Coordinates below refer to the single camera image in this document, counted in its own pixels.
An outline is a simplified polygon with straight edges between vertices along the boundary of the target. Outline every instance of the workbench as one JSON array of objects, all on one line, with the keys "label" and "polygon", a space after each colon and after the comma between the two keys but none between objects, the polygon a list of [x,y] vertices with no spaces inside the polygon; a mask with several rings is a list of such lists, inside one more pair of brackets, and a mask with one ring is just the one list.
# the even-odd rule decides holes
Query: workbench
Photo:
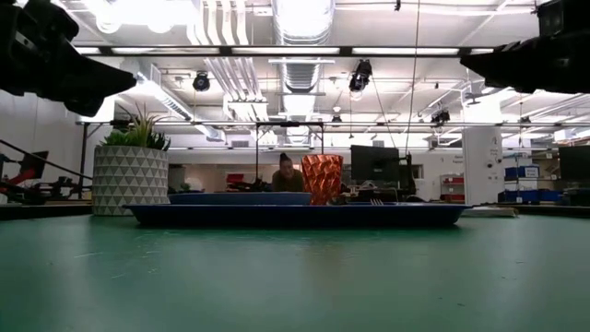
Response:
[{"label": "workbench", "polygon": [[0,221],[0,331],[588,331],[590,221],[199,230]]}]

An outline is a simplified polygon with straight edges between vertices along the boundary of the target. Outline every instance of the black object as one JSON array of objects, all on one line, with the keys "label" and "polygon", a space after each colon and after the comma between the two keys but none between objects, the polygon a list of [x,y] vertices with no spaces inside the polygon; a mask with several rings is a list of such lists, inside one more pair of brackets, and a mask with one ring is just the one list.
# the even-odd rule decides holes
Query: black object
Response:
[{"label": "black object", "polygon": [[372,75],[372,66],[369,60],[360,60],[357,69],[352,75],[348,88],[352,92],[363,91],[369,85],[369,77]]},{"label": "black object", "polygon": [[50,0],[20,8],[0,2],[0,89],[63,102],[74,113],[94,116],[104,98],[136,84],[131,73],[90,60],[70,44],[79,27]]},{"label": "black object", "polygon": [[228,189],[241,193],[272,192],[272,186],[261,179],[256,179],[252,184],[245,182],[228,184]]},{"label": "black object", "polygon": [[193,81],[193,88],[199,92],[204,92],[209,90],[210,87],[211,83],[209,83],[207,72],[200,71],[196,73],[195,81]]},{"label": "black object", "polygon": [[561,179],[590,181],[590,146],[560,148]]},{"label": "black object", "polygon": [[377,148],[351,146],[352,179],[357,183],[367,180],[398,182],[399,150],[397,148]]},{"label": "black object", "polygon": [[538,7],[539,37],[500,45],[493,53],[466,55],[461,64],[486,86],[532,93],[589,93],[590,1],[554,0]]},{"label": "black object", "polygon": [[146,226],[276,229],[448,227],[457,222],[464,210],[469,209],[468,206],[451,204],[387,204],[379,207],[367,204],[336,207],[170,204],[124,207],[131,209],[137,220]]},{"label": "black object", "polygon": [[571,207],[590,207],[590,188],[565,189],[562,203]]},{"label": "black object", "polygon": [[35,155],[39,158],[47,160],[47,157],[49,157],[49,151],[33,152],[31,154],[26,154],[20,162],[20,173],[24,173],[30,170],[35,171],[35,175],[33,175],[33,177],[29,178],[28,180],[41,179],[43,177],[43,171],[45,170],[45,161],[39,160],[35,157],[32,157],[31,155]]},{"label": "black object", "polygon": [[451,121],[451,114],[446,109],[440,110],[432,115],[431,123],[432,124],[444,124],[446,122]]}]

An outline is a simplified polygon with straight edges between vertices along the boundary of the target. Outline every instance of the white wall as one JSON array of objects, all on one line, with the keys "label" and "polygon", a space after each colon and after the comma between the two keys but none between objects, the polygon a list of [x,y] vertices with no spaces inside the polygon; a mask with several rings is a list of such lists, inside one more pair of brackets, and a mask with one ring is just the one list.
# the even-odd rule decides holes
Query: white wall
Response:
[{"label": "white wall", "polygon": [[[76,115],[62,103],[37,98],[33,94],[15,97],[0,91],[0,139],[28,152],[49,150],[49,161],[67,169],[79,171],[82,149],[82,126],[76,125]],[[22,160],[23,155],[0,145],[0,153],[10,159]],[[9,177],[18,174],[19,166],[5,166]],[[47,165],[42,180],[53,182],[58,176],[77,177]]]}]

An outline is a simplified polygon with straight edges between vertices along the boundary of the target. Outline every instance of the navy blue tray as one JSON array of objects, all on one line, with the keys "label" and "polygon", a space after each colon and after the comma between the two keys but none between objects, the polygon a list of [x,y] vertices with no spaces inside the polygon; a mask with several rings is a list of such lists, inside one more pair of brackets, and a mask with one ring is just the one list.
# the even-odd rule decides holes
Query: navy blue tray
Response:
[{"label": "navy blue tray", "polygon": [[310,205],[310,193],[190,193],[169,195],[173,205]]},{"label": "navy blue tray", "polygon": [[153,226],[239,228],[341,228],[449,226],[468,206],[403,203],[385,206],[198,206],[128,205]]}]

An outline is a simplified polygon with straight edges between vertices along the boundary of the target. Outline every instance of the computer monitor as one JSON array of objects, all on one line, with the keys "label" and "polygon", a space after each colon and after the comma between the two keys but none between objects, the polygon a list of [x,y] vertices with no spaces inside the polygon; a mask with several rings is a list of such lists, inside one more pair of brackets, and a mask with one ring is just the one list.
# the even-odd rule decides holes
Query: computer monitor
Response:
[{"label": "computer monitor", "polygon": [[[47,160],[47,157],[49,157],[49,151],[34,152],[31,154],[43,158],[44,160]],[[35,157],[32,157],[31,155],[25,155],[25,157],[20,162],[20,173],[28,170],[35,171],[34,177],[30,178],[30,180],[41,179],[43,176],[43,171],[45,170],[45,161],[39,160]]]},{"label": "computer monitor", "polygon": [[560,148],[561,179],[590,180],[590,146]]},{"label": "computer monitor", "polygon": [[399,181],[399,150],[397,148],[377,148],[351,146],[352,180],[357,184],[365,181]]}]

